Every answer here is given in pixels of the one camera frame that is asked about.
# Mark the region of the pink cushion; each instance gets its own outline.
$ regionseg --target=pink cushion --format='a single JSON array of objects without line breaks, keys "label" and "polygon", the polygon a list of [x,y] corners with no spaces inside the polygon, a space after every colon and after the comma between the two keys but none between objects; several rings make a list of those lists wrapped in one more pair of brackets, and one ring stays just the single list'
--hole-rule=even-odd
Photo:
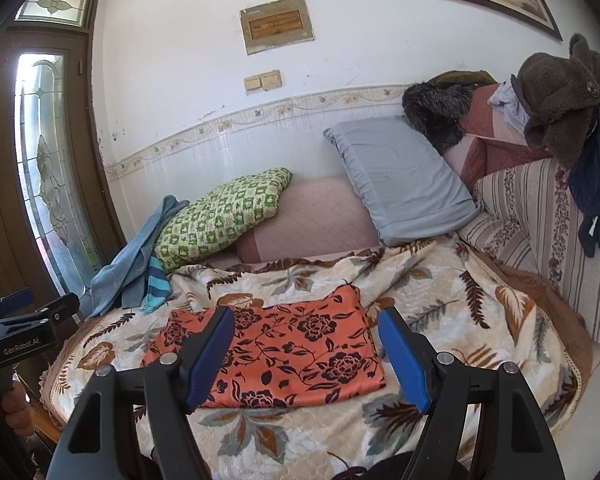
[{"label": "pink cushion", "polygon": [[333,176],[292,182],[277,216],[236,242],[246,264],[304,258],[378,245],[378,233],[349,179]]},{"label": "pink cushion", "polygon": [[551,156],[528,147],[524,134],[504,121],[502,111],[488,104],[496,88],[497,84],[475,89],[469,113],[459,120],[464,137],[444,155],[469,189],[485,175]]}]

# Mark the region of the black fur hat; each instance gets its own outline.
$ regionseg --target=black fur hat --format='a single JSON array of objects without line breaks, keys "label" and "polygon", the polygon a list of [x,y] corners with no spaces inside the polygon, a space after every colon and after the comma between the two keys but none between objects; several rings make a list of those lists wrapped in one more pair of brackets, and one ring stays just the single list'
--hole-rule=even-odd
[{"label": "black fur hat", "polygon": [[442,155],[462,139],[458,119],[471,107],[474,86],[451,84],[444,88],[418,83],[407,88],[402,108],[411,127],[423,134]]}]

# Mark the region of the wall plaque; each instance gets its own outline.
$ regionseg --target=wall plaque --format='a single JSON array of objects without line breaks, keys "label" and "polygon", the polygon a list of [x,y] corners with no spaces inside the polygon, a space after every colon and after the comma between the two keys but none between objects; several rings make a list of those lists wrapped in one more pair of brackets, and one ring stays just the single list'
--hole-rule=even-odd
[{"label": "wall plaque", "polygon": [[247,54],[314,39],[304,0],[280,0],[240,11]]}]

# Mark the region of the gray pillow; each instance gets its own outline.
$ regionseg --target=gray pillow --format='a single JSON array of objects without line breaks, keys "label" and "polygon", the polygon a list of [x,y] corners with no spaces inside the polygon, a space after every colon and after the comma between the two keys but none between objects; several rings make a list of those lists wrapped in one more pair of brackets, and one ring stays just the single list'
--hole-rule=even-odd
[{"label": "gray pillow", "polygon": [[460,177],[404,117],[338,123],[324,137],[342,157],[385,245],[448,233],[482,210]]}]

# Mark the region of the blue towel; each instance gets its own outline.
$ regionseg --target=blue towel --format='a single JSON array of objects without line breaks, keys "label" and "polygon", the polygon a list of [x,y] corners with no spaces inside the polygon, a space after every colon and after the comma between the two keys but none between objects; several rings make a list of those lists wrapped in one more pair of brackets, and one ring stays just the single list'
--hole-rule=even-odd
[{"label": "blue towel", "polygon": [[160,207],[144,222],[136,236],[109,265],[100,269],[91,280],[93,312],[89,317],[106,314],[120,294],[123,308],[140,306],[147,281],[146,270],[155,242],[169,220],[187,205],[188,200],[178,202],[173,195],[164,197]]},{"label": "blue towel", "polygon": [[147,269],[148,279],[146,282],[146,296],[142,301],[142,312],[154,312],[167,302],[171,294],[171,283],[167,280],[167,275],[160,264],[160,260],[151,253],[149,258],[149,268]]}]

